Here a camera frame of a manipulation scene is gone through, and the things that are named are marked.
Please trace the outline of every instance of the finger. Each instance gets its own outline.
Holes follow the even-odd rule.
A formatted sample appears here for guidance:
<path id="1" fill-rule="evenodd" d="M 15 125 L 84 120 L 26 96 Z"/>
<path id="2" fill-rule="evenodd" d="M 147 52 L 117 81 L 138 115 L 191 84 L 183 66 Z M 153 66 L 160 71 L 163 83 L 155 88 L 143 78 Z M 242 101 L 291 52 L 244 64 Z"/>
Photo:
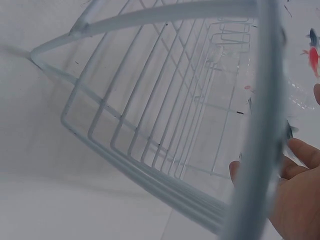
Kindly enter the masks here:
<path id="1" fill-rule="evenodd" d="M 320 166 L 320 150 L 296 138 L 288 141 L 288 146 L 293 154 L 309 169 Z"/>
<path id="2" fill-rule="evenodd" d="M 308 168 L 304 166 L 299 166 L 296 164 L 294 161 L 292 161 L 288 157 L 284 157 L 283 160 L 283 167 L 282 167 L 282 172 L 281 172 L 281 177 L 283 179 L 290 180 L 293 177 L 297 176 L 298 174 L 301 174 L 305 171 L 308 171 Z"/>
<path id="3" fill-rule="evenodd" d="M 236 174 L 237 174 L 237 171 L 239 169 L 239 166 L 240 166 L 240 162 L 239 161 L 232 161 L 229 164 L 230 177 L 231 177 L 231 180 L 232 180 L 233 183 L 235 183 Z"/>
<path id="4" fill-rule="evenodd" d="M 284 184 L 287 181 L 288 181 L 287 179 L 280 178 L 279 183 L 278 183 L 278 187 L 280 187 L 282 184 Z"/>
<path id="5" fill-rule="evenodd" d="M 319 83 L 314 85 L 313 93 L 314 93 L 314 97 L 315 97 L 316 102 L 320 105 L 320 84 Z"/>

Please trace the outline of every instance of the red fish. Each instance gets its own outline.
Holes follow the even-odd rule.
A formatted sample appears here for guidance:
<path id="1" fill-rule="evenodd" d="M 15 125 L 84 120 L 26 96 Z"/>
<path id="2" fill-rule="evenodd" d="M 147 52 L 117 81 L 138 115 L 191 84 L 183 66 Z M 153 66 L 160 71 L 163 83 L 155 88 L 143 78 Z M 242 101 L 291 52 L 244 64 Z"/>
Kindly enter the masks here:
<path id="1" fill-rule="evenodd" d="M 309 56 L 309 65 L 311 66 L 314 75 L 318 79 L 320 76 L 318 74 L 318 67 L 319 67 L 319 58 L 320 56 L 318 55 L 317 49 L 312 46 L 309 51 L 303 50 L 302 54 L 308 54 Z"/>

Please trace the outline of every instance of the white surface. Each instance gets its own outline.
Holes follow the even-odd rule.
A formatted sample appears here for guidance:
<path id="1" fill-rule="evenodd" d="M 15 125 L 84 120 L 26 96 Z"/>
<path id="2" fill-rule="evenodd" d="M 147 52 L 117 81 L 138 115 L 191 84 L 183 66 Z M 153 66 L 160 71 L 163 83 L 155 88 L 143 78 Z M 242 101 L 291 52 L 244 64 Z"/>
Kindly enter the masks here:
<path id="1" fill-rule="evenodd" d="M 71 86 L 44 75 L 23 58 L 25 51 L 68 32 L 89 2 L 0 0 L 1 239 L 159 240 L 166 224 L 164 240 L 213 239 L 212 234 L 175 212 L 168 221 L 169 207 L 66 131 L 60 114 Z M 292 18 L 285 9 L 282 12 L 289 76 L 310 95 L 315 78 L 308 60 L 299 54 L 308 48 L 305 35 L 309 29 L 320 33 L 316 15 L 319 3 L 314 2 L 283 1 Z M 48 53 L 48 58 L 77 75 L 91 53 L 87 45 L 81 47 L 81 53 L 75 45 Z M 78 53 L 79 64 L 63 61 L 60 54 L 64 52 L 71 59 Z M 294 117 L 294 126 L 300 130 L 296 136 L 320 147 L 319 119 L 319 108 L 299 113 Z M 224 174 L 228 174 L 226 167 L 231 160 L 221 162 Z M 222 199 L 228 199 L 232 190 L 230 181 L 225 181 L 214 193 Z M 205 190 L 208 186 L 198 187 Z M 264 238 L 279 236 L 268 225 Z"/>

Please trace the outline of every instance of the metal wire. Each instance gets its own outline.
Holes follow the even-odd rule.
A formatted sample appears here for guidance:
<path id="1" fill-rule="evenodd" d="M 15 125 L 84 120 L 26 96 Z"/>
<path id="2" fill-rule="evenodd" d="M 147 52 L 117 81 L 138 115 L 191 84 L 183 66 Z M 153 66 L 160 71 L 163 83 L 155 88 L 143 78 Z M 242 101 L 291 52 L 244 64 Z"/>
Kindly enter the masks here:
<path id="1" fill-rule="evenodd" d="M 212 61 L 212 54 L 217 53 L 221 48 L 225 53 L 236 53 L 238 56 L 250 50 L 251 18 L 243 17 L 256 16 L 256 3 L 235 0 L 181 3 L 177 0 L 174 1 L 175 4 L 166 5 L 163 0 L 156 0 L 152 7 L 147 8 L 144 1 L 139 0 L 140 10 L 127 12 L 128 6 L 133 2 L 134 0 L 128 0 L 117 16 L 90 23 L 102 4 L 100 0 L 93 0 L 69 33 L 35 48 L 31 51 L 30 57 L 42 70 L 62 76 L 74 84 L 61 114 L 61 123 L 69 131 L 145 190 L 209 231 L 218 234 L 224 221 L 226 205 L 182 180 L 184 172 L 188 168 L 228 178 L 214 171 L 228 114 L 233 112 L 231 102 L 238 71 L 232 72 L 234 85 L 228 107 L 224 108 L 208 103 L 211 88 L 217 80 L 215 72 L 226 71 L 219 68 L 217 62 Z M 212 17 L 221 18 L 214 21 L 206 19 Z M 243 26 L 243 28 L 240 30 L 229 29 L 228 26 L 234 23 Z M 156 39 L 143 62 L 139 76 L 134 80 L 124 109 L 118 109 L 110 102 L 111 95 L 121 80 L 121 73 L 125 71 L 131 54 L 137 48 L 142 32 L 148 25 L 152 25 Z M 135 34 L 123 59 L 117 66 L 104 96 L 100 97 L 88 86 L 87 80 L 94 72 L 103 48 L 112 44 L 108 37 L 110 32 L 122 31 L 125 28 L 134 28 Z M 170 35 L 174 36 L 172 41 L 165 37 L 170 28 L 174 32 L 170 32 Z M 48 50 L 101 33 L 105 34 L 79 78 L 49 65 L 39 58 L 39 54 Z M 241 36 L 241 40 L 234 39 L 233 36 Z M 154 64 L 153 61 L 163 48 L 165 49 L 165 57 L 161 62 L 157 77 L 154 81 L 152 79 L 148 81 L 152 84 L 152 89 L 145 93 L 145 104 L 141 105 L 142 111 L 138 115 L 138 121 L 134 121 L 130 111 L 144 87 L 148 69 Z M 170 68 L 174 70 L 168 78 L 166 74 Z M 83 133 L 82 129 L 79 129 L 68 119 L 76 96 L 80 93 L 85 94 L 98 105 L 86 133 Z M 212 168 L 202 169 L 189 164 L 189 159 L 204 111 L 212 107 L 225 110 L 226 117 L 218 150 L 212 160 Z M 98 129 L 100 121 L 108 116 L 112 117 L 112 123 L 116 125 L 111 131 L 112 134 L 105 136 L 108 141 L 103 141 L 96 133 L 100 131 Z M 146 124 L 153 116 L 155 118 L 151 123 Z M 118 145 L 118 143 L 119 141 L 123 142 L 122 134 L 126 130 L 131 135 L 129 141 L 126 139 L 128 144 L 124 148 L 123 144 Z"/>

